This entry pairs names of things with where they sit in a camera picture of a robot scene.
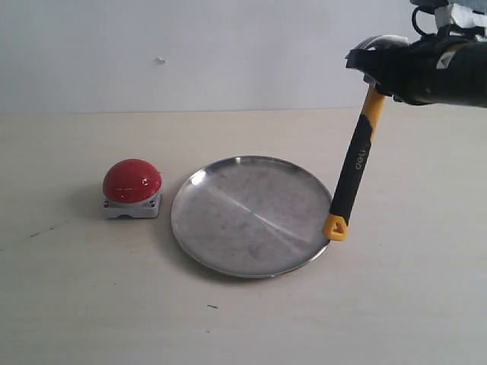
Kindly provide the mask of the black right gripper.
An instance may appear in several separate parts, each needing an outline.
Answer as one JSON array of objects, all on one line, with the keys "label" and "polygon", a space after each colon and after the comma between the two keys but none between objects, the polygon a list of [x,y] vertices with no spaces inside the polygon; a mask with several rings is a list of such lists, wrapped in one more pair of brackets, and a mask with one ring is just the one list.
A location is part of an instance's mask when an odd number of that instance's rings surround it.
[{"label": "black right gripper", "polygon": [[413,106],[486,105],[486,42],[427,36],[408,46],[358,49],[345,57],[380,94]]}]

